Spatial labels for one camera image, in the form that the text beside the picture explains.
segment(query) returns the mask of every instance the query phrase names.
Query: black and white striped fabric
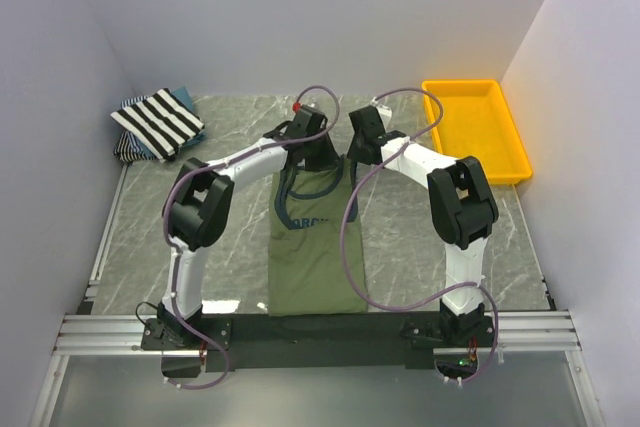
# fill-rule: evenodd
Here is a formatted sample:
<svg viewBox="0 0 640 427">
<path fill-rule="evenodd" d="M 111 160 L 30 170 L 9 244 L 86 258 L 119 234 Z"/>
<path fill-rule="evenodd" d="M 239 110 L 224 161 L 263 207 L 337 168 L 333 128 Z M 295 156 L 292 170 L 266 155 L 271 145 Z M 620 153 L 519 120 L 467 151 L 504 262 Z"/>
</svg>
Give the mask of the black and white striped fabric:
<svg viewBox="0 0 640 427">
<path fill-rule="evenodd" d="M 160 160 L 172 159 L 180 147 L 203 129 L 200 118 L 162 89 L 133 105 L 111 113 Z"/>
</svg>

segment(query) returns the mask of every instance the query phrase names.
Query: gray floor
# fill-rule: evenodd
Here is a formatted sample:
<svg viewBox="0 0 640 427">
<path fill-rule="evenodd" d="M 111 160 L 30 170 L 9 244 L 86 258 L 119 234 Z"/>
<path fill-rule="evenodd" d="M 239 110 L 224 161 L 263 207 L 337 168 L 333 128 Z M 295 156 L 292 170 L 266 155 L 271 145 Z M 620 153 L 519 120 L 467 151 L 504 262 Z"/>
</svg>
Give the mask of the gray floor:
<svg viewBox="0 0 640 427">
<path fill-rule="evenodd" d="M 217 374 L 201 375 L 195 383 Z M 403 367 L 256 369 L 181 392 L 155 357 L 72 357 L 51 426 L 586 426 L 562 352 L 506 354 L 462 389 Z"/>
<path fill-rule="evenodd" d="M 331 137 L 346 152 L 352 130 L 346 111 L 371 96 L 345 96 L 345 115 Z M 142 300 L 158 302 L 166 287 L 169 249 L 161 234 L 160 210 L 182 161 L 232 154 L 291 118 L 293 97 L 212 96 L 196 99 L 208 139 L 183 152 L 175 163 L 134 163 L 127 173 L 114 233 L 106 252 L 94 314 L 131 314 Z M 397 96 L 391 128 L 413 133 L 425 125 L 422 99 Z M 330 112 L 332 102 L 318 106 Z M 431 138 L 423 139 L 431 146 Z M 203 296 L 237 300 L 239 312 L 261 312 L 267 303 L 267 219 L 270 179 L 234 197 L 229 223 L 207 264 Z M 484 258 L 485 285 L 501 310 L 547 310 L 540 269 L 515 189 L 494 187 L 500 220 Z M 392 305 L 407 304 L 444 286 L 444 247 L 431 225 L 427 192 L 394 172 L 384 171 L 359 197 L 370 295 Z M 437 305 L 427 306 L 435 309 Z"/>
</svg>

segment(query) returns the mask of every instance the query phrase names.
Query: cable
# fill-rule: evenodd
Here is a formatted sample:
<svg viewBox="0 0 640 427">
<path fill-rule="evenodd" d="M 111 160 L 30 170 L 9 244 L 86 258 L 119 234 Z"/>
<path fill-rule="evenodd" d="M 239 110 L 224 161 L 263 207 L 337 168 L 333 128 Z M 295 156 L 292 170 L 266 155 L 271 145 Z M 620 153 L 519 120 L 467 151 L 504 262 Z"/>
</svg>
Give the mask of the cable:
<svg viewBox="0 0 640 427">
<path fill-rule="evenodd" d="M 310 142 L 310 141 L 319 139 L 320 137 L 322 137 L 324 135 L 327 135 L 329 133 L 329 131 L 331 129 L 333 129 L 333 127 L 336 125 L 336 122 L 338 122 L 338 118 L 340 117 L 340 102 L 338 101 L 338 97 L 336 97 L 336 94 L 334 94 L 329 88 L 327 88 L 327 87 L 325 87 L 323 85 L 312 85 L 310 87 L 307 87 L 302 92 L 300 92 L 300 94 L 298 94 L 298 97 L 296 98 L 295 103 L 299 103 L 300 99 L 302 99 L 302 97 L 307 92 L 309 92 L 311 90 L 323 90 L 324 92 L 329 94 L 329 96 L 333 100 L 333 102 L 335 104 L 335 107 L 336 107 L 335 117 L 329 123 L 329 125 L 327 125 L 324 128 L 324 130 L 318 132 L 315 135 L 312 135 L 312 136 L 309 136 L 309 137 L 304 137 L 304 138 L 301 138 L 301 139 L 291 139 L 291 140 L 275 142 L 273 144 L 267 144 L 267 145 L 262 146 L 262 150 L 272 149 L 274 147 L 284 147 L 286 145 L 301 144 L 303 142 Z M 224 380 L 224 378 L 227 376 L 227 374 L 231 370 L 231 359 L 229 358 L 229 354 L 227 353 L 227 351 L 224 350 L 224 348 L 219 343 L 217 343 L 215 340 L 209 338 L 208 336 L 206 336 L 202 332 L 198 331 L 197 329 L 195 329 L 194 327 L 189 325 L 187 323 L 187 321 L 184 319 L 184 317 L 182 316 L 182 314 L 180 314 L 180 310 L 178 309 L 178 300 L 177 300 L 176 288 L 177 288 L 177 285 L 178 285 L 178 269 L 179 269 L 179 266 L 180 266 L 180 258 L 182 257 L 182 249 L 178 244 L 176 244 L 175 242 L 172 242 L 171 236 L 169 235 L 169 213 L 171 211 L 170 207 L 173 204 L 173 202 L 175 201 L 176 196 L 178 194 L 178 191 L 182 188 L 182 186 L 185 185 L 187 182 L 189 182 L 196 175 L 203 174 L 203 173 L 206 173 L 206 172 L 212 172 L 212 171 L 214 171 L 216 169 L 220 169 L 222 167 L 228 167 L 230 165 L 233 165 L 233 164 L 235 164 L 237 162 L 240 162 L 241 160 L 244 160 L 244 159 L 252 156 L 253 154 L 258 153 L 259 151 L 260 151 L 260 148 L 256 147 L 254 149 L 251 149 L 251 150 L 249 150 L 247 152 L 244 152 L 242 154 L 239 154 L 236 157 L 233 157 L 233 158 L 229 159 L 227 162 L 221 162 L 221 163 L 215 164 L 215 165 L 207 165 L 205 167 L 201 167 L 199 169 L 192 170 L 191 172 L 187 173 L 184 177 L 182 177 L 178 182 L 175 183 L 175 185 L 173 186 L 173 188 L 169 192 L 169 195 L 167 196 L 167 200 L 165 202 L 164 210 L 163 210 L 163 212 L 164 212 L 164 216 L 163 216 L 163 234 L 164 234 L 164 240 L 167 242 L 167 244 L 169 244 L 170 247 L 175 249 L 175 253 L 172 254 L 172 258 L 173 258 L 173 266 L 172 267 L 173 268 L 172 268 L 172 276 L 171 276 L 171 307 L 173 309 L 173 314 L 175 315 L 175 317 L 178 320 L 178 322 L 180 323 L 180 325 L 182 325 L 187 331 L 189 331 L 190 333 L 192 333 L 193 335 L 195 335 L 199 339 L 203 340 L 204 342 L 206 342 L 207 344 L 212 346 L 214 349 L 220 351 L 222 353 L 223 357 L 224 357 L 224 362 L 225 362 L 225 367 L 224 367 L 224 371 L 222 372 L 222 374 L 220 374 L 220 376 L 217 379 L 212 380 L 211 382 L 208 382 L 206 384 L 201 384 L 201 385 L 181 384 L 181 383 L 179 383 L 179 382 L 177 382 L 177 381 L 175 381 L 173 379 L 166 379 L 167 382 L 169 382 L 172 385 L 175 385 L 177 388 L 181 388 L 181 389 L 185 389 L 185 390 L 202 390 L 202 389 L 207 389 L 209 387 L 213 387 L 214 385 L 219 384 L 220 382 L 222 382 Z"/>
<path fill-rule="evenodd" d="M 420 94 L 426 95 L 427 97 L 429 97 L 431 100 L 433 100 L 436 103 L 436 105 L 438 106 L 438 109 L 439 109 L 438 117 L 436 118 L 436 120 L 432 124 L 427 125 L 424 129 L 419 130 L 418 132 L 416 132 L 413 135 L 410 135 L 409 136 L 409 141 L 415 140 L 418 137 L 420 137 L 421 135 L 426 134 L 427 132 L 429 132 L 431 129 L 433 129 L 434 127 L 436 127 L 440 123 L 440 121 L 442 120 L 442 117 L 444 116 L 444 107 L 442 106 L 442 102 L 440 102 L 440 99 L 438 99 L 435 95 L 433 95 L 431 92 L 429 92 L 427 90 L 419 89 L 419 88 L 416 88 L 416 87 L 405 87 L 405 88 L 400 88 L 400 89 L 394 89 L 394 90 L 390 90 L 389 92 L 385 92 L 384 94 L 380 94 L 380 95 L 374 97 L 373 98 L 373 102 L 375 104 L 378 101 L 380 101 L 381 99 L 383 99 L 385 97 L 388 97 L 389 95 L 397 94 L 399 92 L 418 92 Z M 344 210 L 344 215 L 342 216 L 342 223 L 340 225 L 340 256 L 342 258 L 342 267 L 344 269 L 344 273 L 345 273 L 345 275 L 347 277 L 347 280 L 349 281 L 349 284 L 351 285 L 351 288 L 354 290 L 354 292 L 356 294 L 358 294 L 358 296 L 362 300 L 364 300 L 365 302 L 367 302 L 369 305 L 371 305 L 373 307 L 376 307 L 376 308 L 381 309 L 381 310 L 387 310 L 389 312 L 408 312 L 410 310 L 417 309 L 418 307 L 422 307 L 423 305 L 426 305 L 426 304 L 428 304 L 430 302 L 433 302 L 434 300 L 439 299 L 440 297 L 448 294 L 449 292 L 452 292 L 452 291 L 454 291 L 456 289 L 460 289 L 462 287 L 477 287 L 478 289 L 480 289 L 480 291 L 485 295 L 485 297 L 491 303 L 491 307 L 493 309 L 495 335 L 493 337 L 493 345 L 491 347 L 491 351 L 489 352 L 489 356 L 487 357 L 487 360 L 482 363 L 482 366 L 480 366 L 480 368 L 478 368 L 476 373 L 474 373 L 470 377 L 467 377 L 466 379 L 462 380 L 463 383 L 466 383 L 466 382 L 468 382 L 468 381 L 470 381 L 472 379 L 475 379 L 478 375 L 480 375 L 482 372 L 484 372 L 484 370 L 486 369 L 486 366 L 491 362 L 491 359 L 493 359 L 493 355 L 494 355 L 495 350 L 496 350 L 496 348 L 498 346 L 498 307 L 497 307 L 495 301 L 493 300 L 493 298 L 491 297 L 491 295 L 489 294 L 489 292 L 482 285 L 476 284 L 475 282 L 460 282 L 458 284 L 451 285 L 451 286 L 447 287 L 446 289 L 441 290 L 440 292 L 436 292 L 435 294 L 427 297 L 424 300 L 421 300 L 419 302 L 415 302 L 415 303 L 410 304 L 410 305 L 406 305 L 406 306 L 383 305 L 383 304 L 381 304 L 379 302 L 376 302 L 375 300 L 371 299 L 365 292 L 363 292 L 360 289 L 360 287 L 358 287 L 358 285 L 356 284 L 355 280 L 353 279 L 353 276 L 351 275 L 351 268 L 349 267 L 349 262 L 347 260 L 347 250 L 346 250 L 346 245 L 345 245 L 345 235 L 346 235 L 346 231 L 347 231 L 347 222 L 349 220 L 349 213 L 351 212 L 351 208 L 352 208 L 354 202 L 356 201 L 356 199 L 358 198 L 358 193 L 360 192 L 362 187 L 374 175 L 376 175 L 378 172 L 380 172 L 382 169 L 384 169 L 384 167 L 387 164 L 389 164 L 390 162 L 392 162 L 393 160 L 395 160 L 396 158 L 401 156 L 403 154 L 403 152 L 409 147 L 409 145 L 410 145 L 409 142 L 406 142 L 402 147 L 400 147 L 400 149 L 398 149 L 398 151 L 395 154 L 393 154 L 387 160 L 381 162 L 380 164 L 376 165 L 373 169 L 371 169 L 369 172 L 367 172 L 367 174 L 358 182 L 358 184 L 353 189 L 351 197 L 349 197 L 349 201 L 347 202 L 347 207 Z"/>
<path fill-rule="evenodd" d="M 138 309 L 140 308 L 141 305 L 148 305 L 149 307 L 151 307 L 154 310 L 158 310 L 158 306 L 157 305 L 153 305 L 151 302 L 147 302 L 146 300 L 143 300 L 138 305 L 136 305 L 136 312 L 135 312 L 136 319 L 138 319 L 142 323 L 142 325 L 147 325 L 147 323 L 140 318 L 140 314 L 138 314 Z"/>
</svg>

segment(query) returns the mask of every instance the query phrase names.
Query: orange container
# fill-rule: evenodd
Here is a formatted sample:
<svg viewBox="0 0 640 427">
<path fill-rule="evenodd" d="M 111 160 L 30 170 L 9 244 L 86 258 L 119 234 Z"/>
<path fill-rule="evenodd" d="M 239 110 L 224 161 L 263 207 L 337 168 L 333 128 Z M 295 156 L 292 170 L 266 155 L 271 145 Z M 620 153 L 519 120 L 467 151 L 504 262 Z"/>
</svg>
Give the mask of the orange container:
<svg viewBox="0 0 640 427">
<path fill-rule="evenodd" d="M 442 122 L 431 130 L 437 152 L 477 157 L 490 184 L 517 184 L 531 177 L 531 165 L 498 82 L 425 80 L 422 88 L 444 106 Z M 424 106 L 433 122 L 438 106 L 426 95 Z"/>
</svg>

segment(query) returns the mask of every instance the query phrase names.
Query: black wire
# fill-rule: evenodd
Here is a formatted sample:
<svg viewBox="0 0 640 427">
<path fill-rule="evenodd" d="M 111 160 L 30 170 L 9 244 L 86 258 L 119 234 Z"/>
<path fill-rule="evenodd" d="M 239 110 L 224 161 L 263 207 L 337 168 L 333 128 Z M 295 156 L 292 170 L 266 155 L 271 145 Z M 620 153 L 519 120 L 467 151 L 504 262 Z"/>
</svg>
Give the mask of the black wire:
<svg viewBox="0 0 640 427">
<path fill-rule="evenodd" d="M 141 305 L 148 305 L 149 307 L 151 307 L 154 310 L 158 310 L 158 306 L 157 305 L 153 305 L 151 302 L 147 302 L 146 300 L 143 300 L 142 302 L 140 302 L 138 305 L 136 305 L 136 319 L 138 319 L 142 325 L 146 325 L 147 323 L 142 320 L 140 318 L 140 314 L 138 314 L 138 309 L 140 308 Z"/>
</svg>

